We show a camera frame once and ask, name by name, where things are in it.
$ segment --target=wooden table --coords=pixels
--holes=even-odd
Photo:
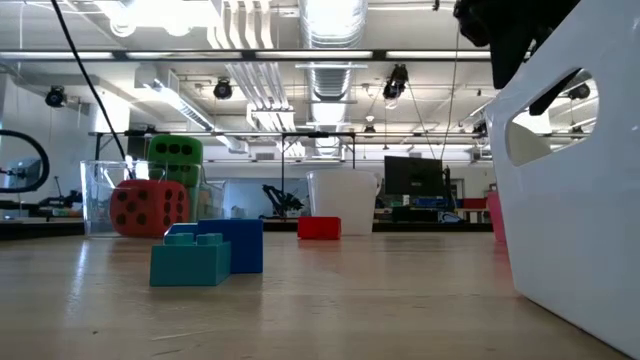
[[[493,234],[265,234],[263,275],[150,288],[150,240],[0,243],[0,359],[623,359],[518,295]]]

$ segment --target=clear plastic box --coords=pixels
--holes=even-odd
[[[148,161],[83,161],[80,166],[85,234],[88,236],[122,236],[114,228],[110,217],[111,197],[119,184],[131,179],[186,184],[190,211],[189,218],[184,222],[222,217],[224,183],[207,184],[200,165],[168,165]]]

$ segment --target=spotlight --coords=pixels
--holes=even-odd
[[[591,88],[587,84],[581,84],[569,90],[567,96],[571,100],[584,100],[591,95]]]
[[[387,80],[387,85],[385,85],[384,90],[382,91],[382,96],[386,100],[399,98],[404,92],[404,84],[408,81],[409,73],[407,72],[407,67],[404,64],[396,64],[393,68],[393,72],[391,72],[391,76],[389,76],[389,79]]]
[[[64,93],[64,86],[53,85],[44,98],[44,102],[52,108],[62,108],[67,105],[67,95]]]
[[[374,128],[373,125],[367,125],[367,126],[364,127],[364,132],[366,132],[366,133],[367,132],[374,133],[374,132],[376,132],[376,128]],[[365,136],[365,138],[371,139],[372,136]]]
[[[233,91],[231,90],[231,85],[229,84],[230,80],[227,78],[218,79],[218,84],[213,89],[213,95],[216,99],[219,100],[227,100],[231,98],[233,95]]]

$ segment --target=fluorescent light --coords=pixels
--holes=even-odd
[[[411,5],[411,6],[369,6],[369,11],[433,11],[433,5]],[[439,10],[453,11],[452,7],[440,6]]]
[[[574,125],[571,125],[571,126],[569,126],[569,127],[566,127],[566,128],[564,128],[564,129],[561,129],[561,130],[558,130],[558,131],[570,131],[571,129],[576,128],[576,127],[579,127],[579,126],[584,126],[584,125],[590,125],[590,124],[593,124],[593,123],[595,123],[597,120],[598,120],[598,118],[595,118],[595,117],[594,117],[594,118],[591,118],[591,119],[583,120],[583,121],[580,121],[580,122],[578,122],[578,123],[576,123],[576,124],[574,124]]]
[[[129,59],[147,60],[157,59],[158,57],[171,56],[171,52],[145,52],[145,51],[127,51],[126,55]]]
[[[309,126],[347,126],[352,125],[350,122],[340,122],[340,121],[329,121],[329,122],[318,122],[318,121],[310,121],[307,122]]]
[[[489,51],[387,51],[387,59],[429,59],[449,60],[453,58],[465,60],[491,60]]]
[[[366,137],[407,137],[407,136],[414,136],[414,133],[402,133],[402,132],[398,132],[398,133],[365,133],[365,132],[359,132],[359,133],[355,133],[356,136],[366,136]]]
[[[587,100],[585,100],[583,102],[581,102],[580,104],[571,106],[568,110],[565,110],[565,111],[561,112],[560,114],[556,115],[556,117],[558,117],[560,115],[564,115],[564,114],[570,113],[572,111],[576,111],[576,110],[578,110],[580,108],[583,108],[583,107],[591,104],[592,102],[594,102],[596,100],[598,100],[598,96],[597,95],[592,97],[592,98],[589,98],[589,99],[587,99]]]
[[[204,131],[204,132],[175,132],[172,134],[175,135],[183,135],[183,136],[211,136],[210,132]]]
[[[207,59],[241,59],[242,53],[238,51],[206,51],[206,52],[153,52],[153,51],[127,51],[125,55],[134,60],[183,60],[196,59],[207,61]]]
[[[367,64],[296,64],[296,69],[313,70],[313,69],[368,69]]]
[[[316,50],[316,51],[258,51],[258,59],[370,59],[372,51],[359,50]]]
[[[113,54],[110,52],[78,52],[83,60],[112,60]],[[73,53],[70,51],[60,52],[35,52],[35,51],[2,51],[0,58],[4,60],[72,60]]]
[[[282,134],[279,132],[226,132],[227,136],[264,136],[264,137],[279,137]]]

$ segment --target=red block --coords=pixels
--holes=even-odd
[[[111,194],[109,217],[121,235],[162,237],[173,223],[189,221],[189,197],[175,181],[125,180]]]
[[[338,217],[304,216],[298,218],[301,240],[340,240],[342,226]]]

